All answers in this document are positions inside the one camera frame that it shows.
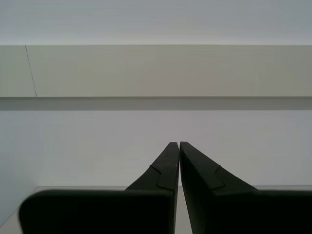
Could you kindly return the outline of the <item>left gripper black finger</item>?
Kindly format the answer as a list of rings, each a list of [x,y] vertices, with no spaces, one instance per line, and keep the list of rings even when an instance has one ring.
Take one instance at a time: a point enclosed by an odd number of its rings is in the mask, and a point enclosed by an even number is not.
[[[310,191],[258,190],[188,142],[181,181],[194,234],[309,234]]]
[[[123,191],[45,190],[19,209],[25,234],[172,234],[180,152],[169,143],[147,171]]]

